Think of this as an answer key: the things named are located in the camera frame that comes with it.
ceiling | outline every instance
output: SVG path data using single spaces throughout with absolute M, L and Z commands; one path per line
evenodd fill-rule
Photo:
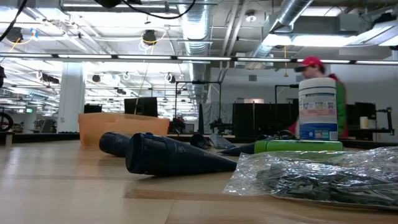
M 131 12 L 128 8 L 119 8 L 114 11 L 105 11 L 101 7 L 82 9 L 78 7 L 84 4 L 94 4 L 89 0 L 64 0 L 63 6 L 59 6 L 56 0 L 36 0 L 36 8 L 27 8 L 18 17 L 14 27 L 21 27 L 24 40 L 22 44 L 4 40 L 0 43 L 0 52 L 15 53 L 47 53 L 47 54 L 129 54 L 129 55 L 185 55 L 185 36 L 181 19 L 163 20 L 147 16 L 142 13 Z M 56 2 L 54 7 L 43 2 Z M 4 32 L 17 11 L 6 1 L 0 6 L 0 33 Z M 239 19 L 239 9 L 235 18 L 231 18 L 233 0 L 223 1 L 199 1 L 201 4 L 210 4 L 210 35 L 209 55 L 219 56 L 227 33 L 228 22 L 235 19 L 234 27 Z M 327 16 L 336 17 L 341 11 L 350 9 L 350 14 L 358 12 L 371 12 L 379 8 L 393 6 L 396 1 L 337 1 L 315 0 L 307 8 L 302 16 Z M 266 16 L 277 12 L 281 1 L 250 1 L 246 12 L 253 11 L 256 20 L 248 22 L 242 20 L 238 40 L 234 42 L 231 54 L 248 54 L 262 42 L 262 27 Z M 141 35 L 145 30 L 155 30 L 158 42 L 152 47 L 142 44 Z M 390 56 L 388 47 L 371 45 L 367 47 L 304 47 L 288 45 L 286 48 L 274 47 L 271 51 L 274 57 L 304 58 L 308 55 L 317 55 L 321 58 L 361 58 L 384 59 Z M 7 110 L 20 111 L 26 104 L 38 105 L 39 111 L 46 115 L 57 113 L 59 100 L 59 86 L 43 88 L 48 85 L 40 80 L 44 73 L 62 81 L 62 63 L 51 60 L 24 60 L 21 58 L 5 58 L 1 65 L 6 70 L 5 85 L 22 85 L 23 88 L 3 88 L 0 104 Z M 173 75 L 177 81 L 191 81 L 189 63 L 131 63 L 131 62 L 83 62 L 84 71 L 87 74 L 86 103 L 101 104 L 104 111 L 123 112 L 123 99 L 136 96 L 159 97 L 159 112 L 164 117 L 171 117 L 174 112 L 174 88 L 175 84 L 168 82 L 169 75 Z M 220 72 L 218 64 L 211 64 L 211 78 L 216 81 Z M 257 83 L 249 83 L 247 75 L 262 74 L 263 70 L 247 71 L 245 69 L 230 68 L 226 72 L 224 85 L 244 84 L 245 86 L 258 85 L 259 83 L 295 82 L 295 75 L 289 79 L 283 79 L 285 70 L 275 67 L 275 75 L 262 76 Z M 94 82 L 93 75 L 103 77 L 101 82 Z M 107 86 L 117 85 L 126 87 L 126 95 L 119 94 L 114 89 L 104 89 Z M 178 96 L 178 113 L 188 119 L 197 116 L 196 98 L 192 95 L 194 87 L 185 85 L 181 95 Z

white column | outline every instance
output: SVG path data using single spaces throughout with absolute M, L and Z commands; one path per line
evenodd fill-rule
M 33 133 L 35 129 L 35 121 L 37 118 L 37 107 L 27 106 L 25 108 L 25 119 L 23 133 Z
M 64 62 L 62 69 L 57 132 L 79 132 L 78 115 L 83 113 L 86 75 L 83 64 Z

desk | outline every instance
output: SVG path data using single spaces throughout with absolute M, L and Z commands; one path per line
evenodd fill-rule
M 79 141 L 0 150 L 1 223 L 396 223 L 393 213 L 221 193 L 232 172 L 152 177 Z

red cap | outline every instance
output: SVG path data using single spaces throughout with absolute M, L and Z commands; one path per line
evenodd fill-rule
M 308 56 L 303 60 L 302 65 L 297 68 L 294 68 L 294 70 L 295 70 L 295 72 L 302 72 L 305 70 L 305 68 L 307 68 L 308 66 L 311 66 L 311 65 L 322 65 L 323 66 L 321 60 L 318 57 Z

clear plastic bag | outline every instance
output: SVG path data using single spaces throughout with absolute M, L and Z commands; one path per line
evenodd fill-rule
M 241 154 L 226 194 L 398 208 L 398 147 Z

